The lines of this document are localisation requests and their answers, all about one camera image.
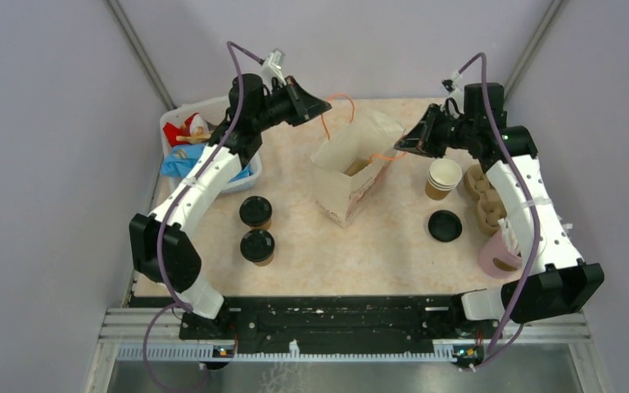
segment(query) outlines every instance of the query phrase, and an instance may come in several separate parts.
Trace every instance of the pink cup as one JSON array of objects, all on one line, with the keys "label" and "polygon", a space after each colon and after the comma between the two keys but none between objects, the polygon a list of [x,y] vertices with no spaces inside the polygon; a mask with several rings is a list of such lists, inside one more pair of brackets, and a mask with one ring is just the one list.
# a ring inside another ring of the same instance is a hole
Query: pink cup
[{"label": "pink cup", "polygon": [[478,266],[493,278],[508,278],[522,268],[522,257],[505,247],[502,231],[499,230],[478,252]]}]

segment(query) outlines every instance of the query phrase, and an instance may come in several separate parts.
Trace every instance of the table top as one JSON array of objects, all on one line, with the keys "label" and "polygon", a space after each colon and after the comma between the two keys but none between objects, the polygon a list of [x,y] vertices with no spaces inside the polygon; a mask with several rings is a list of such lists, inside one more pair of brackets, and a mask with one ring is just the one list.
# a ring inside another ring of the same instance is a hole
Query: table top
[{"label": "table top", "polygon": [[[406,132],[432,102],[410,98],[355,100],[396,119]],[[344,125],[351,115],[348,101],[334,101],[326,114],[329,129]],[[264,166],[256,185],[245,192],[219,196],[194,233],[188,233],[201,256],[201,274],[225,296],[342,296],[450,294],[500,285],[508,280],[486,276],[477,253],[488,240],[479,232],[473,201],[460,184],[447,198],[425,195],[432,159],[407,155],[391,163],[382,186],[348,228],[327,218],[311,197],[310,156],[324,141],[319,120],[297,128],[281,124],[262,134]],[[447,157],[463,169],[476,163],[465,151],[448,150]],[[161,181],[159,201],[169,195]],[[276,241],[274,261],[258,267],[239,250],[249,229],[238,216],[242,201],[252,195],[267,198],[274,208],[269,232]],[[462,221],[461,236],[448,243],[428,234],[428,217],[447,209]],[[134,287],[136,296],[166,296],[167,290],[145,276]]]}]

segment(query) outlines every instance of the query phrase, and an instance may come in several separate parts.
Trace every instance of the blue cloth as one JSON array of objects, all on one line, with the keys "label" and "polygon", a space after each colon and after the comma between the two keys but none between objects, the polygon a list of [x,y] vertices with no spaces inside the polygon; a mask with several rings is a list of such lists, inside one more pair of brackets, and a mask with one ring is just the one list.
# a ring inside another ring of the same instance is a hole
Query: blue cloth
[{"label": "blue cloth", "polygon": [[[197,145],[178,145],[173,147],[170,154],[163,160],[161,174],[174,178],[186,178],[194,165],[199,161],[205,146],[205,144],[200,143]],[[250,175],[252,175],[251,165],[248,165],[245,169],[240,171],[237,176],[230,180],[230,182],[234,182],[240,178],[246,178]]]}]

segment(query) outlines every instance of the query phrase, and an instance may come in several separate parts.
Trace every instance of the white cup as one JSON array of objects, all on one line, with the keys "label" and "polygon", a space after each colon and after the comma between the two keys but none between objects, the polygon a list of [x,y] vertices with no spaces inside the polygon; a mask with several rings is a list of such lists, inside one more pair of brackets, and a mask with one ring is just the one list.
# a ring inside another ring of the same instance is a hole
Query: white cup
[{"label": "white cup", "polygon": [[430,164],[425,193],[436,201],[445,199],[447,194],[462,180],[462,167],[453,160],[441,158]]}]

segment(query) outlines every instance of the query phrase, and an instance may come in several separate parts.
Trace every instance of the paper bag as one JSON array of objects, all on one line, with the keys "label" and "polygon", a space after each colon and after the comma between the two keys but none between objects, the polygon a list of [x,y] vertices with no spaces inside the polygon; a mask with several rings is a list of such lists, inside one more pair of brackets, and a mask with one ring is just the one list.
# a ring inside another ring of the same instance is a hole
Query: paper bag
[{"label": "paper bag", "polygon": [[394,119],[367,110],[357,112],[353,122],[322,143],[310,158],[312,189],[314,200],[328,217],[343,228],[353,221],[390,164],[389,160],[370,158],[374,154],[395,156],[393,146],[403,132]]}]

